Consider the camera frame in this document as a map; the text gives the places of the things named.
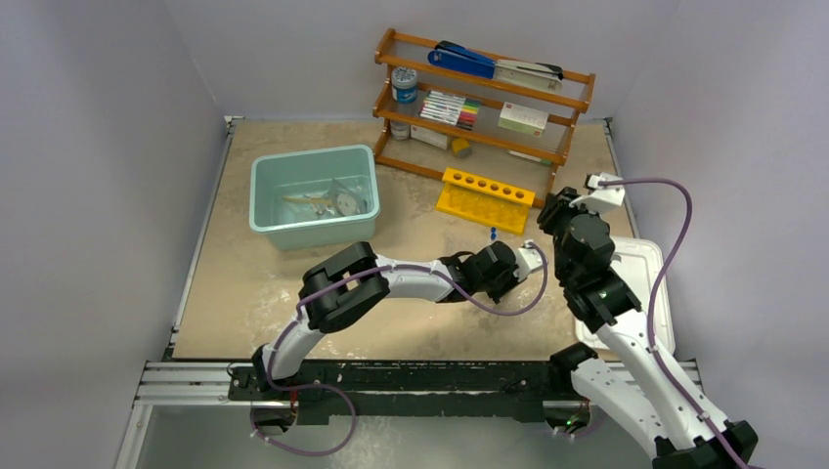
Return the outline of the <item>amber rubber tubing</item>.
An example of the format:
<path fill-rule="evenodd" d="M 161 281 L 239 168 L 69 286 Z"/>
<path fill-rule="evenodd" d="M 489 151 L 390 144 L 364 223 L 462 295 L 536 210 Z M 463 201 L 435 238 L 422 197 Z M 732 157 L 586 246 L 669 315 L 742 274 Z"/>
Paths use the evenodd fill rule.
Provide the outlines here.
<path fill-rule="evenodd" d="M 335 203 L 332 202 L 328 198 L 318 198 L 318 197 L 288 197 L 288 196 L 283 196 L 283 201 L 291 202 L 291 203 L 315 204 L 315 205 L 322 205 L 322 206 L 334 206 L 335 205 Z"/>

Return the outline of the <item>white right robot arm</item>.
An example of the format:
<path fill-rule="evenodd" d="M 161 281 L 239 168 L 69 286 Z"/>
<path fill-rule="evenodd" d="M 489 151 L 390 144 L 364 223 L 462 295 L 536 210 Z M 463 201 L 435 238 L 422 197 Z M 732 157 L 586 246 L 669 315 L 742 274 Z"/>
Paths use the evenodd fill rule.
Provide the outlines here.
<path fill-rule="evenodd" d="M 598 405 L 646 451 L 655 468 L 747 468 L 759 443 L 749 422 L 729 419 L 671 354 L 662 354 L 652 321 L 612 266 L 609 225 L 566 187 L 549 194 L 537 219 L 552 238 L 554 274 L 575 318 L 624 364 L 615 378 L 584 343 L 550 358 L 551 390 Z"/>

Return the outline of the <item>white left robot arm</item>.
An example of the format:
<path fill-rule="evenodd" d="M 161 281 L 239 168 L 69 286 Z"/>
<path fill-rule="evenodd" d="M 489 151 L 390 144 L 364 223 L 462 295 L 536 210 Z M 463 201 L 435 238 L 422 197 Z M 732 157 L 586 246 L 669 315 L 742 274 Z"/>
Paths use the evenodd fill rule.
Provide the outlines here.
<path fill-rule="evenodd" d="M 282 398 L 326 335 L 352 326 L 384 299 L 441 304 L 483 293 L 499 302 L 538 267 L 534 251 L 501 241 L 429 262 L 396 260 L 366 241 L 354 243 L 305 273 L 294 318 L 252 357 L 253 386 L 266 399 Z"/>

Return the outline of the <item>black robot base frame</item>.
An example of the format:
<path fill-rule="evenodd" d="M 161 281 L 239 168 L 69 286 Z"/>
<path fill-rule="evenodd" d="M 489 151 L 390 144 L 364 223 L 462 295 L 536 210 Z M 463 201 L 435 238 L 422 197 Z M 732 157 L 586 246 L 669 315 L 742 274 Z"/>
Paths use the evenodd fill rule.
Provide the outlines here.
<path fill-rule="evenodd" d="M 360 416 L 503 417 L 581 429 L 595 410 L 552 362 L 306 360 L 282 385 L 258 388 L 254 368 L 231 370 L 229 398 L 285 405 L 301 425 L 326 424 L 351 407 Z"/>

